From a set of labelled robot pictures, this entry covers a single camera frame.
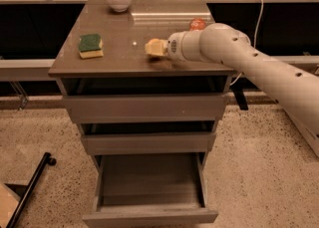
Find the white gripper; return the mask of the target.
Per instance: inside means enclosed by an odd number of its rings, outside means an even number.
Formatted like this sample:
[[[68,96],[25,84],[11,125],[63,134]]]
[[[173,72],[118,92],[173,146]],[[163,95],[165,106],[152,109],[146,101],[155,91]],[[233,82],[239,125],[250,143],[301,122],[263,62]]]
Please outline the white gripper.
[[[202,60],[199,39],[201,30],[184,31],[172,34],[168,40],[160,39],[154,44],[145,44],[145,52],[152,57],[164,57],[168,55],[175,61]]]

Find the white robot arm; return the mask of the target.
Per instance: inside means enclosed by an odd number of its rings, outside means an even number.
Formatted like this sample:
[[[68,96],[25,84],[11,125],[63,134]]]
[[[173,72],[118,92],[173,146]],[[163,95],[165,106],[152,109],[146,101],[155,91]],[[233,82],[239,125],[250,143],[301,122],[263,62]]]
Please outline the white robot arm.
[[[244,35],[221,23],[178,32],[145,44],[150,57],[213,62],[243,74],[314,135],[319,135],[319,78],[253,48]]]

